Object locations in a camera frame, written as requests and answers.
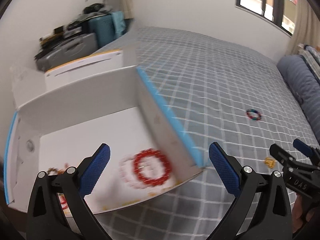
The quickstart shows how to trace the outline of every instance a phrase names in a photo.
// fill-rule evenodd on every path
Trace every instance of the hand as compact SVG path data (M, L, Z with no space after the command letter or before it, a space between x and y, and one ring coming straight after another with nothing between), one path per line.
M306 215L306 221L309 222L315 213L315 209L311 209ZM292 209L292 225L293 225L293 233L297 232L303 225L303 221L301 219L302 216L302 196L297 194L297 199L293 205Z

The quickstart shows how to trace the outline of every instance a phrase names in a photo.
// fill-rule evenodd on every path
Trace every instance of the window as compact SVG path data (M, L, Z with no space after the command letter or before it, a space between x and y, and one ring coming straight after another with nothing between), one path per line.
M260 15L292 35L297 2L297 0L237 0L236 5Z

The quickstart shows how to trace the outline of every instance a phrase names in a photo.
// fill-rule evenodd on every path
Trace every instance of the colorful bracelet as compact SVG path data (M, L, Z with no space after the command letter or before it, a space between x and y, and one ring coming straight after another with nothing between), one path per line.
M154 156L159 158L159 160L163 163L164 166L164 174L162 177L158 179L150 179L145 177L142 172L140 167L140 162L143 158L149 157L149 156ZM138 180L142 181L146 185L152 185L152 186L158 186L164 184L165 181L169 179L169 174L172 171L171 164L169 163L167 157L163 154L160 153L160 151L155 151L153 149L148 149L146 151L142 151L138 153L135 156L135 159L133 161L133 171L136 174Z
M247 116L248 116L251 120L254 120L254 121L260 121L260 120L261 120L262 115L260 114L259 111L254 110L254 109L248 109L246 112L247 112ZM258 117L254 117L254 116L252 116L250 113L257 114Z

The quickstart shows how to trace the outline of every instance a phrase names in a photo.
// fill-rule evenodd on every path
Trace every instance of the beaded bracelet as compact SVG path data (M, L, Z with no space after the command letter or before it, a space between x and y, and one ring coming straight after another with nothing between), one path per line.
M154 157L158 158L164 166L164 170L165 170L164 174L163 174L163 176L161 176L158 179L147 178L141 172L142 167L140 167L140 162L143 158L149 157L149 156L154 156ZM135 156L135 159L133 161L133 171L136 174L138 180L142 181L144 184L151 185L151 186L158 186L158 185L164 184L164 182L169 179L169 174L171 173L172 168L171 168L171 164L169 163L167 157L165 155L161 154L160 151L148 149L146 151L142 151L142 152L138 153Z
M143 184L139 180L134 180L130 177L129 172L126 169L126 163L127 162L133 162L135 156L127 156L124 157L120 162L119 162L119 172L120 176L123 179L125 183L128 183L130 187L133 187L135 189L144 189L148 187L148 185Z
M249 109L249 110L247 110L246 112L247 112L247 116L248 116L251 120L254 120L254 121L260 121L260 120L261 120L262 115L260 114L259 111L254 110L254 109ZM258 117L254 117L254 116L252 116L250 113L257 114Z

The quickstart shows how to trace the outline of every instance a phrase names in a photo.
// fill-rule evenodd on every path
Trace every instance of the metal screw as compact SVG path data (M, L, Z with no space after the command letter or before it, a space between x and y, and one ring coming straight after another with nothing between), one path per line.
M67 169L67 173L69 173L69 174L72 174L72 173L74 173L75 171L76 171L76 168L75 168L75 167L70 167L70 168Z
M249 166L245 166L245 167L243 168L243 170L244 170L246 173L251 173L251 172L252 172L252 169L251 169L251 167L249 167Z
M44 176L45 176L45 172L44 171L39 172L39 174L38 174L39 178L43 178Z
M279 171L275 171L273 174L278 178L281 177L281 173Z

